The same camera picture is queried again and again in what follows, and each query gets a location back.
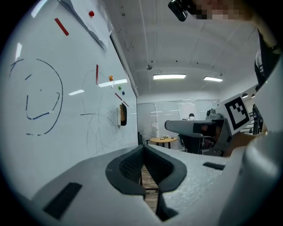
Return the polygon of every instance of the magnet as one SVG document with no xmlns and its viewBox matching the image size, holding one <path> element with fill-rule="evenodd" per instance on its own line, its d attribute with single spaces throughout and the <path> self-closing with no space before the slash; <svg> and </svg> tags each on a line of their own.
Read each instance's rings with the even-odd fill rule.
<svg viewBox="0 0 283 226">
<path fill-rule="evenodd" d="M 89 11 L 89 13 L 88 13 L 91 17 L 93 17 L 94 16 L 94 12 L 93 11 Z"/>
</svg>

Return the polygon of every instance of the paper sheet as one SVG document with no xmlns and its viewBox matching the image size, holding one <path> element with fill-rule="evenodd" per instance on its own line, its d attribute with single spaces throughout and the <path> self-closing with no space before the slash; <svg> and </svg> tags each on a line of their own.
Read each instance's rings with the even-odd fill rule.
<svg viewBox="0 0 283 226">
<path fill-rule="evenodd" d="M 58 0 L 83 25 L 98 44 L 107 50 L 113 25 L 101 0 Z"/>
</svg>

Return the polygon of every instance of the desk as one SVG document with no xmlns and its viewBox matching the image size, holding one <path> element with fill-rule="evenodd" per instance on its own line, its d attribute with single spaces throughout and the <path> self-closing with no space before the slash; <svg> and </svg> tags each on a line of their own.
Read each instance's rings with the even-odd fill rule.
<svg viewBox="0 0 283 226">
<path fill-rule="evenodd" d="M 168 143 L 168 148 L 171 149 L 170 142 L 178 140 L 178 138 L 176 138 L 176 137 L 174 137 L 173 139 L 171 139 L 171 138 L 160 139 L 160 138 L 162 138 L 162 137 L 151 138 L 150 141 L 155 142 L 158 146 L 159 146 L 159 143 L 162 143 L 162 147 L 164 147 L 165 143 Z"/>
</svg>

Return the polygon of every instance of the whiteboard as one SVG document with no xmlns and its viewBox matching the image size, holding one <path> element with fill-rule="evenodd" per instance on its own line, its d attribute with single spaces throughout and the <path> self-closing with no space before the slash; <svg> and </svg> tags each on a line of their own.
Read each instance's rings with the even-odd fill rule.
<svg viewBox="0 0 283 226">
<path fill-rule="evenodd" d="M 41 3 L 0 60 L 1 160 L 12 187 L 28 199 L 76 163 L 138 144 L 136 97 L 111 41 L 105 52 L 60 3 Z M 126 83 L 112 88 L 110 75 Z M 126 126 L 117 125 L 121 103 Z"/>
</svg>

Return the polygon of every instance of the wooden floor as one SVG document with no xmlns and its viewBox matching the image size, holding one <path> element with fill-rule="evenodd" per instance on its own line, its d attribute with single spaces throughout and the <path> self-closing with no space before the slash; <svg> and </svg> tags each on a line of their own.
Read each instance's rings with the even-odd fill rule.
<svg viewBox="0 0 283 226">
<path fill-rule="evenodd" d="M 157 188 L 156 183 L 150 176 L 147 168 L 143 166 L 141 170 L 142 186 L 144 188 Z M 147 190 L 145 195 L 145 202 L 149 205 L 152 211 L 155 213 L 157 207 L 158 191 Z"/>
</svg>

